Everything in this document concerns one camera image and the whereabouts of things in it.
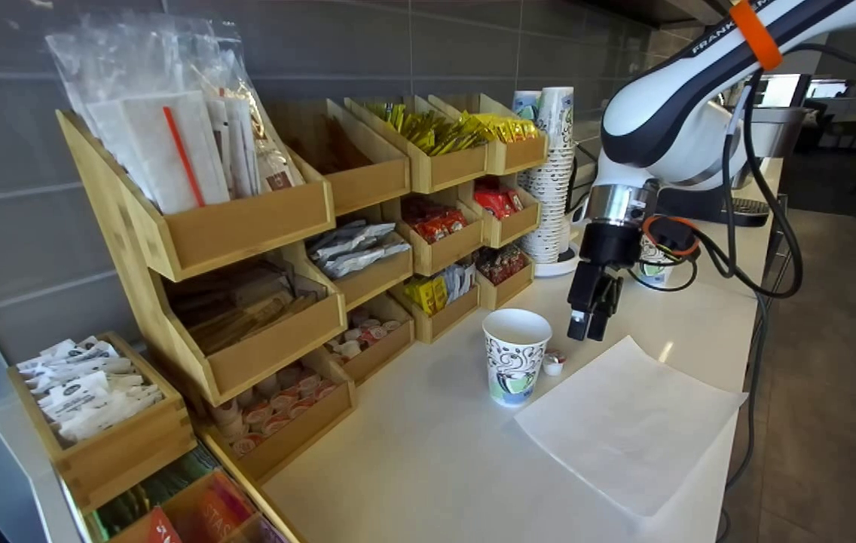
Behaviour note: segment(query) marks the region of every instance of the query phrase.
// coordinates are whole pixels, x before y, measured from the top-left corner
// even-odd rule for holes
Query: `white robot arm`
[[[812,35],[856,28],[856,0],[760,0],[758,15],[782,51]],[[734,20],[712,28],[663,65],[622,86],[603,113],[599,176],[591,224],[569,287],[569,337],[603,337],[622,277],[638,258],[638,219],[654,186],[712,191],[723,182],[734,113],[709,95],[758,72],[758,56]],[[730,147],[730,171],[746,141]]]

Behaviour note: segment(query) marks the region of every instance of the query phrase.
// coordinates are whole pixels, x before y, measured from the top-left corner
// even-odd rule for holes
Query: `white countertop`
[[[765,162],[779,184],[782,161]],[[740,252],[763,275],[770,226],[741,229]],[[628,284],[605,342],[566,342],[569,277],[536,279],[509,305],[554,327],[553,350],[566,372],[544,378],[536,395],[633,336],[654,359],[712,386],[741,388],[758,297],[719,277],[676,296]],[[735,423],[706,453],[688,484],[646,526],[628,523],[595,488],[530,444],[487,395],[481,322],[476,309],[434,343],[417,343],[366,386],[360,407],[265,483],[267,498],[306,540],[716,540]]]

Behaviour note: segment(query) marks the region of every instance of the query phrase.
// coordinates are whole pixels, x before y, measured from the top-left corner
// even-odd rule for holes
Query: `napkin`
[[[618,510],[646,518],[683,484],[741,401],[622,337],[516,423]]]

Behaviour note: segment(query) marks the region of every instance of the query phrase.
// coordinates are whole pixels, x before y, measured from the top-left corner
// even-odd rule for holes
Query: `white container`
[[[553,327],[521,306],[491,309],[487,328],[489,395],[494,405],[521,407],[540,384]]]

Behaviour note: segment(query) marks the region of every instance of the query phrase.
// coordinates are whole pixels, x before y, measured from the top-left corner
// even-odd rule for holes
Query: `grey tile wall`
[[[586,0],[0,0],[0,347],[132,332],[76,186],[54,107],[68,106],[47,30],[93,11],[232,18],[270,95],[491,92],[576,84],[576,117],[646,62],[649,28]]]

